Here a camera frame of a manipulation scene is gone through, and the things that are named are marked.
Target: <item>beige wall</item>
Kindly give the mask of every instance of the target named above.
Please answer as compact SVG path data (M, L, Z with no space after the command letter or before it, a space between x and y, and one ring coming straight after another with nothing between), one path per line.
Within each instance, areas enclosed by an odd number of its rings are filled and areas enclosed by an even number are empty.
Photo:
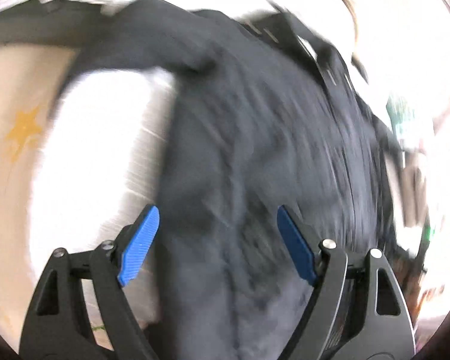
M72 50L0 46L0 333L18 349L33 292L27 252L27 203L36 148Z

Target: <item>black cloth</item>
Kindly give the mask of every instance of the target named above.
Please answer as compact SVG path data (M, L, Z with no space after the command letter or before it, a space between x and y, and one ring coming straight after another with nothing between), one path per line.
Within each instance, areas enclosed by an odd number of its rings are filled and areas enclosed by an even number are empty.
M156 200L159 352L275 360L311 294L276 228L277 207L349 250L393 245L381 154L392 138L337 50L286 12L242 26L138 0L80 53L68 80L154 66L180 82Z
M29 0L0 12L0 42L84 47L100 39L111 21L100 9L78 1Z

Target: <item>blue gripper pad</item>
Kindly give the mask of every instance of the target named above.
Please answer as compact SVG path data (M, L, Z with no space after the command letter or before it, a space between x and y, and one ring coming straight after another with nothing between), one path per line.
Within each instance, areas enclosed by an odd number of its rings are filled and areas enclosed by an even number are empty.
M317 283L317 274L314 268L313 252L283 206L277 211L277 227L298 275L314 286Z
M155 238L159 222L158 208L152 206L122 252L121 269L117 276L122 287L125 287L130 280L137 277Z

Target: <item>yellow star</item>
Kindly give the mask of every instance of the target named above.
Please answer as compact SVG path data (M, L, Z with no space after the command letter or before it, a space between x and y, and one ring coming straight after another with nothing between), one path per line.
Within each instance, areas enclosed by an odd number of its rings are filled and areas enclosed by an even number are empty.
M15 115L15 125L5 137L6 140L12 141L16 147L12 154L12 162L16 162L25 145L30 144L30 138L42 132L42 127L35 122L39 110L40 106L37 105L30 112L18 111Z

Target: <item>metal screw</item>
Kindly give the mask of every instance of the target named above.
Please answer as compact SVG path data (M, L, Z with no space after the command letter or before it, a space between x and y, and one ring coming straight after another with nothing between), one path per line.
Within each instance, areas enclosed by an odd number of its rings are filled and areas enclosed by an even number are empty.
M335 249L337 247L336 242L333 239L328 239L328 238L324 239L322 241L322 245L324 248L327 248L327 249Z
M102 242L102 249L105 251L109 251L109 250L113 249L114 246L115 245L111 239L107 239L106 241Z
M62 257L65 254L66 250L63 247L59 247L53 251L53 257Z
M370 254L372 257L379 259L382 256L382 251L380 249L372 249L370 250Z

